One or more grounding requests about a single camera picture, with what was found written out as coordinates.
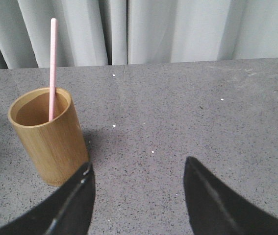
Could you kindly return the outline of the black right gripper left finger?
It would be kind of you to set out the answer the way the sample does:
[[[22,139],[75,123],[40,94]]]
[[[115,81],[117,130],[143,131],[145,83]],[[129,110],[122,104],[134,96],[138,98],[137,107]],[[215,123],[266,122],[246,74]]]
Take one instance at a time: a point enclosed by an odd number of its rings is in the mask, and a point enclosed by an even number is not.
[[[91,163],[39,205],[0,227],[0,235],[85,235],[92,220],[95,175]]]

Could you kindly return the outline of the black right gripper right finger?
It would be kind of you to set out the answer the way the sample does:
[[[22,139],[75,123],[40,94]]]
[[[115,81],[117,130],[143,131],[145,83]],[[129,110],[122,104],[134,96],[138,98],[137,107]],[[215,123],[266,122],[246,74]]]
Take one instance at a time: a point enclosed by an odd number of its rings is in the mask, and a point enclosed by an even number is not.
[[[278,218],[229,188],[195,157],[187,157],[183,186],[196,235],[278,235]]]

